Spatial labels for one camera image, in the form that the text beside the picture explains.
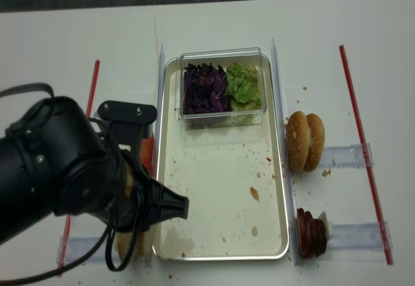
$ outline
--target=hamburger bun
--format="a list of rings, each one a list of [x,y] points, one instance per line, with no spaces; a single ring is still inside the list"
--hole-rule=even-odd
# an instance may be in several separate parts
[[[326,133],[324,131],[324,125],[316,114],[307,115],[307,123],[310,128],[310,147],[308,152],[307,161],[304,165],[305,171],[313,171],[317,168],[322,158],[324,141],[326,140]]]
[[[293,171],[302,171],[310,147],[310,129],[305,114],[297,111],[290,116],[287,124],[288,161]]]

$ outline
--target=screw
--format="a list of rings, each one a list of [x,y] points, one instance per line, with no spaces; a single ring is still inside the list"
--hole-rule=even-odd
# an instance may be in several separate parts
[[[37,157],[36,157],[36,161],[38,162],[38,163],[41,163],[41,162],[43,162],[45,160],[45,156],[43,156],[42,154],[39,154]]]

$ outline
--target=clear plastic container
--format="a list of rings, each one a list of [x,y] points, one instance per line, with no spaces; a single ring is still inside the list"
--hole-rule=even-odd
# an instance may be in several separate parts
[[[258,87],[261,95],[261,107],[253,110],[230,111],[217,113],[184,113],[184,75],[189,64],[201,65],[210,64],[217,69],[218,65],[226,71],[228,66],[234,62],[243,65],[255,67],[258,72]],[[210,51],[204,53],[187,53],[180,57],[180,87],[178,88],[180,100],[179,119],[184,120],[187,129],[211,128],[224,126],[241,126],[241,125],[260,125],[263,121],[264,112],[267,108],[267,98],[265,93],[263,65],[261,50],[259,48],[234,49],[228,51]]]

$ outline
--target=green lettuce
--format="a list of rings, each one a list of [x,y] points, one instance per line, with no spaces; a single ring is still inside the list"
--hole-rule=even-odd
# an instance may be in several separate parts
[[[254,108],[261,107],[261,93],[259,92],[256,68],[249,65],[241,66],[235,62],[227,68],[226,76],[228,79],[226,95],[232,96],[234,102],[238,102],[235,108],[242,108],[244,104],[250,107],[252,101],[255,102]]]

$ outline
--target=red rod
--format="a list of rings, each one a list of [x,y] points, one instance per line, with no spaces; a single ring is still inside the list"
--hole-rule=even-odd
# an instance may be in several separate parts
[[[86,107],[86,116],[88,117],[91,117],[93,98],[95,95],[95,88],[97,87],[97,81],[98,81],[99,64],[100,64],[99,60],[96,60],[95,67],[93,69],[91,89],[89,91],[88,106]],[[59,260],[58,260],[58,268],[61,268],[65,265],[66,247],[67,247],[67,241],[69,239],[70,229],[71,229],[71,216],[67,216],[66,222],[65,222],[64,236],[62,238],[62,250],[60,253]]]
[[[351,105],[353,106],[353,113],[355,114],[357,131],[359,132],[359,138],[360,138],[360,141],[361,141],[361,145],[365,147],[366,146],[366,138],[364,137],[363,125],[362,125],[362,121],[361,121],[361,116],[359,114],[359,108],[357,107],[357,100],[356,100],[355,90],[353,89],[353,83],[351,82],[351,75],[350,75],[350,70],[349,70],[348,59],[346,57],[346,51],[344,50],[343,45],[340,45],[338,49],[340,50],[340,56],[342,57],[344,74],[346,76],[346,82],[348,83],[348,87],[349,87],[349,94],[350,94],[350,99],[351,99]],[[384,227],[385,222],[383,220],[383,214],[382,214],[382,209],[381,209],[381,203],[379,201],[379,196],[377,195],[377,189],[376,189],[376,184],[375,184],[375,176],[373,174],[374,172],[372,170],[372,166],[370,165],[370,159],[369,159],[368,152],[364,151],[363,155],[364,155],[364,160],[366,162],[366,170],[368,172],[370,190],[372,191],[372,197],[373,197],[373,203],[375,204],[376,217],[377,217],[377,221],[379,223],[379,227],[381,229],[383,246],[384,246],[384,250],[385,250],[386,263],[388,265],[393,265],[394,261],[392,259],[392,251],[390,250],[389,241],[386,237],[386,231],[385,231],[385,227]]]

